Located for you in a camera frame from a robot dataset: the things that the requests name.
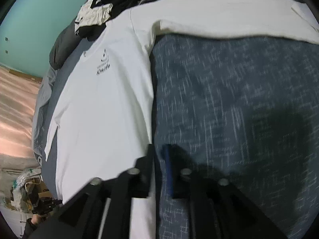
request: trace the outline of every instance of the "person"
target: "person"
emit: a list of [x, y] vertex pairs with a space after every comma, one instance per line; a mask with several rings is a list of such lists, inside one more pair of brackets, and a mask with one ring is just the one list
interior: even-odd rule
[[34, 214], [32, 218], [27, 219], [22, 239], [28, 239], [43, 221], [45, 221], [45, 217], [40, 216], [39, 214]]

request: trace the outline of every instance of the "black sleeve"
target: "black sleeve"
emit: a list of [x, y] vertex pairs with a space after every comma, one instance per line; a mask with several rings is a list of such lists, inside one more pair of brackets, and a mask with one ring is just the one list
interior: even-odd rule
[[22, 239], [28, 239], [29, 236], [33, 233], [34, 230], [36, 230], [37, 227], [31, 223], [31, 218], [29, 218], [26, 222], [26, 227], [24, 228], [24, 234], [22, 236]]

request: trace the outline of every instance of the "person's hand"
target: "person's hand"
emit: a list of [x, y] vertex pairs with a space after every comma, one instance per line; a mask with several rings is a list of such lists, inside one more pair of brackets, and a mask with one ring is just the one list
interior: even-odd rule
[[31, 223], [34, 224], [35, 226], [39, 225], [42, 222], [43, 222], [43, 218], [39, 214], [34, 214], [32, 216]]

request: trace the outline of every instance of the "bed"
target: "bed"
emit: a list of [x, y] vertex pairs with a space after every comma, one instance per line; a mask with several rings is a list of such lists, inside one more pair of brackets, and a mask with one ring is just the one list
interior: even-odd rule
[[[56, 75], [44, 141], [82, 40]], [[164, 144], [176, 144], [204, 176], [228, 177], [289, 237], [318, 214], [319, 47], [282, 38], [210, 40], [164, 35], [150, 56], [154, 144], [161, 163], [159, 234], [188, 238], [188, 214], [167, 194]], [[55, 194], [56, 137], [42, 175]]]

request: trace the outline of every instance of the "blue bedsheet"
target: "blue bedsheet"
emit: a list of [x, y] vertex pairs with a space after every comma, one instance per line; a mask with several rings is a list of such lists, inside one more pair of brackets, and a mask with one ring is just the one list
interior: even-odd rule
[[[57, 74], [46, 132], [76, 58], [89, 46], [83, 40]], [[319, 211], [319, 46], [165, 35], [151, 62], [158, 155], [164, 144], [179, 145], [192, 168], [228, 177], [290, 238], [301, 238]], [[50, 190], [55, 161], [53, 146], [42, 167]], [[186, 239], [186, 209], [167, 195], [162, 160], [161, 167], [160, 237]]]

